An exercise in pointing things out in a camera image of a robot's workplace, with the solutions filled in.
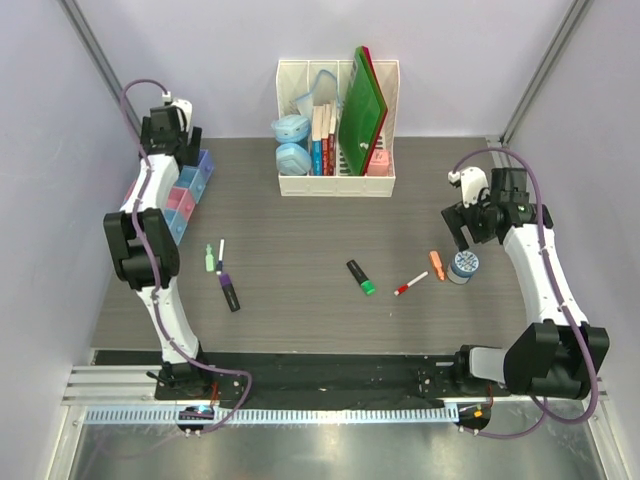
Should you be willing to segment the blue washi tape roll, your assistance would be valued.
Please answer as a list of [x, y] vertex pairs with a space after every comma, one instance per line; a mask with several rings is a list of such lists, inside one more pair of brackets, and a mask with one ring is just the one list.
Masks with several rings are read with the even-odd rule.
[[457, 252], [449, 263], [447, 277], [456, 285], [464, 285], [478, 269], [479, 258], [475, 253], [469, 250]]

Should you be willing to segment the blue drawer bin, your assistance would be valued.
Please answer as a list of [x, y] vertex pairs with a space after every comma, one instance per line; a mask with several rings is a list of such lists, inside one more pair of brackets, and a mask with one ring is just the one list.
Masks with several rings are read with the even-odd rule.
[[175, 186], [188, 190], [198, 204], [206, 188], [206, 181], [199, 168], [184, 166]]
[[187, 220], [181, 212], [173, 209], [165, 209], [164, 218], [174, 242], [179, 245], [186, 231]]

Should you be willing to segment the orange mini highlighter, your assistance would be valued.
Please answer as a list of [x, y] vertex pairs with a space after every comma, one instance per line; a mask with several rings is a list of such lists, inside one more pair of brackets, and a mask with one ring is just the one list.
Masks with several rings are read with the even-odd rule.
[[437, 251], [432, 250], [432, 251], [429, 252], [428, 257], [429, 257], [429, 260], [431, 262], [432, 268], [433, 268], [437, 278], [440, 281], [445, 281], [446, 280], [446, 271], [444, 269], [444, 265], [443, 265], [442, 259], [440, 257], [440, 254]]

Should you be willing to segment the pink drawer bin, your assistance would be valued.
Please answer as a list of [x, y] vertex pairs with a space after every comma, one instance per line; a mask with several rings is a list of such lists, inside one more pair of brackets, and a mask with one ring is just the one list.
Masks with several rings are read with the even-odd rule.
[[[133, 208], [133, 204], [135, 201], [134, 193], [137, 193], [139, 190], [139, 186], [136, 183], [133, 183], [127, 192], [127, 196], [125, 197], [124, 203], [121, 206], [121, 210], [125, 210], [128, 207]], [[189, 216], [193, 213], [195, 208], [195, 200], [191, 191], [186, 188], [181, 187], [172, 187], [167, 200], [164, 203], [164, 206], [152, 206], [147, 204], [144, 200], [141, 202], [139, 206], [139, 211], [142, 212], [149, 208], [158, 208], [162, 210], [164, 214], [166, 223], [171, 226], [174, 223], [185, 223], [188, 221]]]

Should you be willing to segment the green black highlighter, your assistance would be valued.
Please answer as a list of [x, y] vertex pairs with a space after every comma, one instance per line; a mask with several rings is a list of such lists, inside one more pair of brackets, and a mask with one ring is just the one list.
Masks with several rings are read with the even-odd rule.
[[369, 277], [364, 273], [360, 265], [354, 259], [352, 259], [346, 263], [346, 266], [358, 283], [361, 290], [367, 296], [373, 295], [376, 291], [376, 288]]

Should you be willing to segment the light green mini highlighter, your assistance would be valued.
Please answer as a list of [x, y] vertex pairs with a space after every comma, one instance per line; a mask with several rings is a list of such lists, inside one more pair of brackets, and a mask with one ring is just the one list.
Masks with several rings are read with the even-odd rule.
[[205, 247], [205, 271], [208, 273], [214, 272], [216, 267], [216, 260], [212, 246], [207, 244]]

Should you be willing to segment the purple black highlighter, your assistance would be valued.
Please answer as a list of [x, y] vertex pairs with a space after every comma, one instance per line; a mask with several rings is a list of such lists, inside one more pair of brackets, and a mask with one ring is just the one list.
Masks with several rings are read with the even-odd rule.
[[231, 312], [237, 312], [240, 309], [240, 303], [235, 292], [231, 277], [227, 273], [221, 273], [218, 276], [222, 292]]

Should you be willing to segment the purple drawer bin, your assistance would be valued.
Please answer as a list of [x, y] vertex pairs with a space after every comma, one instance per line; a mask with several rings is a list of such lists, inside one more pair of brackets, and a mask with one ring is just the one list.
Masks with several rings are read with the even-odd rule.
[[198, 168], [204, 183], [207, 184], [215, 171], [213, 157], [208, 149], [200, 150]]

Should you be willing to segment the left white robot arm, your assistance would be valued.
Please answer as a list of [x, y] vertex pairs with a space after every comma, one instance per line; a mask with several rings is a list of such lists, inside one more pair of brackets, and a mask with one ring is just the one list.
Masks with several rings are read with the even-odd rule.
[[103, 219], [115, 273], [143, 301], [161, 342], [160, 371], [151, 375], [159, 398], [200, 399], [213, 385], [179, 296], [180, 256], [164, 214], [182, 168], [198, 159], [201, 132], [191, 128], [189, 109], [187, 101], [166, 100], [143, 118], [138, 178], [120, 209]]

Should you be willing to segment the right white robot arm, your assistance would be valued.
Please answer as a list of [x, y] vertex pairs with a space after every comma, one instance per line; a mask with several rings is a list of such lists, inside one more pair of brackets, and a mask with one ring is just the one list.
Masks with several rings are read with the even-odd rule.
[[462, 346], [453, 386], [472, 395], [492, 381], [516, 395], [584, 399], [610, 339], [577, 305], [555, 248], [552, 217], [546, 205], [531, 201], [527, 171], [468, 167], [449, 172], [448, 181], [461, 199], [441, 214], [458, 250], [497, 240], [515, 269], [527, 318], [507, 349]]

